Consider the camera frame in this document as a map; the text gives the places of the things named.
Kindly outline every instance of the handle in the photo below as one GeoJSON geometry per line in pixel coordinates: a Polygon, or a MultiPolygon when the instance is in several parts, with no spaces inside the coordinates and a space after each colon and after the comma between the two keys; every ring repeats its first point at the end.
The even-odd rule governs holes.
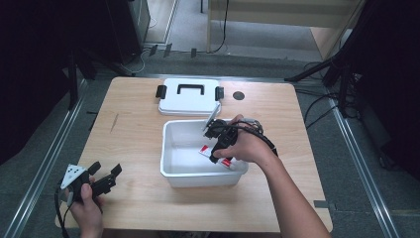
{"type": "Polygon", "coordinates": [[[200,94],[204,95],[204,86],[203,85],[197,85],[197,84],[179,84],[178,89],[176,91],[177,94],[181,94],[181,88],[199,88],[200,94]]]}

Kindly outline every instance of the person's arm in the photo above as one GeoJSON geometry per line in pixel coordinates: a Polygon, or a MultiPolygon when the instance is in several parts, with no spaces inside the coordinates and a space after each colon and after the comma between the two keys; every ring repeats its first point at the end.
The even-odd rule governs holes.
{"type": "Polygon", "coordinates": [[[82,202],[76,201],[70,207],[71,214],[80,227],[80,237],[100,238],[103,232],[102,213],[93,201],[92,188],[87,183],[81,187],[81,198],[82,202]]]}
{"type": "MultiPolygon", "coordinates": [[[[232,122],[241,118],[243,116],[238,115],[232,122]]],[[[256,163],[262,169],[268,182],[282,237],[331,237],[318,214],[291,179],[282,161],[263,140],[240,130],[237,143],[227,149],[215,151],[214,156],[235,157],[237,160],[256,163]]]]}

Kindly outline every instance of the box handle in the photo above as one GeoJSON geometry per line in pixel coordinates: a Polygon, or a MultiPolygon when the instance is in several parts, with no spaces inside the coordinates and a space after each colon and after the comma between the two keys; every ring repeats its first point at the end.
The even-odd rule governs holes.
{"type": "Polygon", "coordinates": [[[218,101],[219,99],[222,99],[222,98],[225,97],[225,89],[224,89],[224,87],[217,86],[214,89],[215,89],[214,90],[215,91],[214,92],[214,100],[215,101],[218,101]]]}
{"type": "Polygon", "coordinates": [[[157,87],[157,94],[156,97],[160,97],[160,99],[164,99],[166,97],[166,85],[159,85],[157,87]]]}
{"type": "Polygon", "coordinates": [[[197,84],[179,84],[178,90],[176,91],[177,94],[181,94],[181,88],[199,88],[200,94],[204,95],[204,86],[203,85],[197,85],[197,84]]]}

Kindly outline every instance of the wooden table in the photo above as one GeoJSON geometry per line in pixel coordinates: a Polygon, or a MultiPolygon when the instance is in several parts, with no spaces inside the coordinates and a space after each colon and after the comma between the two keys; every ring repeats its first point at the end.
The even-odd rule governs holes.
{"type": "MultiPolygon", "coordinates": [[[[159,171],[162,127],[158,85],[163,79],[115,78],[105,97],[79,164],[99,161],[102,178],[117,164],[123,171],[104,195],[104,224],[110,229],[279,232],[264,174],[250,164],[236,185],[172,188],[159,171]]],[[[277,146],[287,170],[309,202],[325,200],[294,88],[285,83],[220,81],[225,88],[218,118],[239,113],[258,119],[277,146]],[[233,98],[235,91],[244,100],[233,98]]],[[[332,230],[328,208],[315,208],[332,230]]],[[[67,215],[66,226],[77,224],[67,215]]]]}

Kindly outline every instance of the wrist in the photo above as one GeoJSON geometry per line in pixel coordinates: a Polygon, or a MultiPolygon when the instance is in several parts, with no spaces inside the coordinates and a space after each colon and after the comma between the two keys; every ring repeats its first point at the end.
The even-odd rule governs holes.
{"type": "Polygon", "coordinates": [[[265,155],[261,157],[256,164],[262,169],[262,171],[268,175],[271,173],[278,173],[279,168],[284,168],[283,162],[275,154],[265,155]]]}
{"type": "Polygon", "coordinates": [[[80,234],[80,238],[100,238],[102,237],[103,228],[92,228],[82,230],[80,234]]]}

